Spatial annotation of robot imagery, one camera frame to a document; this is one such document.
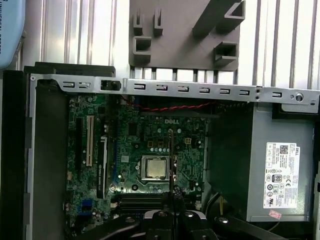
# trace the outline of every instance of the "yellow wire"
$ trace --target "yellow wire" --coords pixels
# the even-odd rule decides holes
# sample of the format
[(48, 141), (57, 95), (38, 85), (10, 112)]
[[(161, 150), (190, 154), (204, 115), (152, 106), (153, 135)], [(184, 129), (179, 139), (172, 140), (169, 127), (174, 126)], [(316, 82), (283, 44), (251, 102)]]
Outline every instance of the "yellow wire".
[(220, 198), (220, 215), (224, 214), (224, 198)]

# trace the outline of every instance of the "power supply label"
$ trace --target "power supply label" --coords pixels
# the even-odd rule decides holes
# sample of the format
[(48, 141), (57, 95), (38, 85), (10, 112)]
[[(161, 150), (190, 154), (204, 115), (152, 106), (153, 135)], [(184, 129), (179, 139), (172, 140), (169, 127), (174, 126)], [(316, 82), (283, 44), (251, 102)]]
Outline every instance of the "power supply label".
[(296, 143), (267, 142), (264, 174), (264, 209), (298, 206), (300, 147)]

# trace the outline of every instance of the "ribbed metal panel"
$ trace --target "ribbed metal panel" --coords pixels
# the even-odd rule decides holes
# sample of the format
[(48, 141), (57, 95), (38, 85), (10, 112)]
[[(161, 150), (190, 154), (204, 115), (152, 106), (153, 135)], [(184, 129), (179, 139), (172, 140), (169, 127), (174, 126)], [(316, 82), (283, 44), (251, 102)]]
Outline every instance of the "ribbed metal panel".
[(129, 0), (29, 0), (22, 65), (114, 65), (120, 78), (320, 89), (318, 0), (246, 0), (236, 72), (130, 69)]

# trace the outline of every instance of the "white pcie slot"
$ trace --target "white pcie slot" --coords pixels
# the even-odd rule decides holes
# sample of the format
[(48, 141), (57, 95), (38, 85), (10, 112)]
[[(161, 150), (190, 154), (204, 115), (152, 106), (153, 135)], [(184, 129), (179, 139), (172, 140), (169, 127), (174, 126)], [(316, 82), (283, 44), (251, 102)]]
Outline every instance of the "white pcie slot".
[(86, 166), (92, 167), (93, 153), (94, 153), (94, 116), (86, 116)]

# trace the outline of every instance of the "red wire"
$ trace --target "red wire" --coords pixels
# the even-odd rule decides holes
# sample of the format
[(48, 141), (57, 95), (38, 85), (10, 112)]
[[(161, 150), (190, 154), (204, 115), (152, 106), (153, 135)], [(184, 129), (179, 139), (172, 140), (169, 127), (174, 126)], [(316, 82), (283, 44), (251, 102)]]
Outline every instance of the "red wire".
[(131, 101), (125, 99), (123, 96), (121, 98), (126, 101), (130, 106), (140, 108), (142, 110), (150, 111), (150, 112), (156, 112), (156, 111), (167, 111), (167, 110), (176, 110), (176, 109), (199, 109), (204, 106), (208, 106), (212, 104), (212, 102), (203, 103), (200, 105), (182, 105), (182, 106), (170, 106), (170, 107), (162, 107), (162, 108), (149, 108), (149, 107), (143, 107), (139, 104), (133, 104)]

